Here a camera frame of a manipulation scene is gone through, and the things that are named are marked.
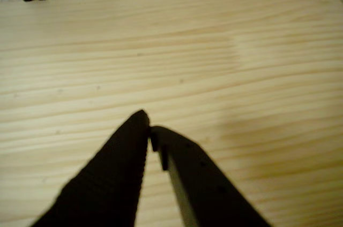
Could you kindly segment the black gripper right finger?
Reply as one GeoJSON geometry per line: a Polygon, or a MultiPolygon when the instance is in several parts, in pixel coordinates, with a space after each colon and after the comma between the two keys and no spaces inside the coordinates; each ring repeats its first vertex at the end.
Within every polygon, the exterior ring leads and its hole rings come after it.
{"type": "Polygon", "coordinates": [[[162,126],[151,144],[169,173],[185,226],[268,226],[196,142],[162,126]]]}

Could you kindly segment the black ribbed gripper left finger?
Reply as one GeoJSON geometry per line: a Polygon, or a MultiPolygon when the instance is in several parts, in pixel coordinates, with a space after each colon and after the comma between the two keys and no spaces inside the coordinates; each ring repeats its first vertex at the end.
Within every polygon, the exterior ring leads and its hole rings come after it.
{"type": "Polygon", "coordinates": [[[134,226],[148,135],[148,115],[139,110],[62,188],[33,226],[134,226]]]}

